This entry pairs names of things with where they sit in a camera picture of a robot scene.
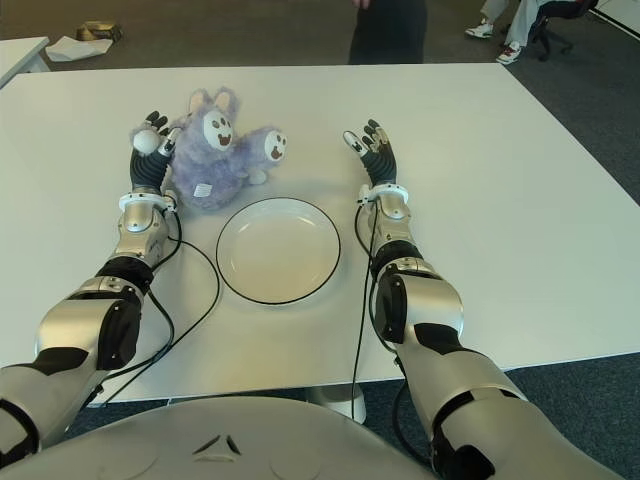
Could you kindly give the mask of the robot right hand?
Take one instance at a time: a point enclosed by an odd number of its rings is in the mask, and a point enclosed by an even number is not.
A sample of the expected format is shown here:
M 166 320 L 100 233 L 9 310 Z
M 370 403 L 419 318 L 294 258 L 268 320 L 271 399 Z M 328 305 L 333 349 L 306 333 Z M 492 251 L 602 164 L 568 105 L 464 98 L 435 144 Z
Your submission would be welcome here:
M 343 140 L 359 157 L 373 186 L 395 184 L 397 163 L 386 131 L 373 119 L 368 120 L 363 130 L 361 137 L 352 131 L 344 131 Z

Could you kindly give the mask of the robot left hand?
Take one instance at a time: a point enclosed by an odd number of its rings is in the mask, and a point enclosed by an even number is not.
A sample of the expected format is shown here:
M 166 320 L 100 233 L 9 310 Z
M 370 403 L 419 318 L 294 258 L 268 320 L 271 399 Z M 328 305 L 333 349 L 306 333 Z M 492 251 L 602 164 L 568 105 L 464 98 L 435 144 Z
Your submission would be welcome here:
M 158 111 L 149 113 L 129 134 L 131 158 L 129 175 L 133 190 L 160 194 L 173 159 L 182 128 L 168 126 L 168 118 Z

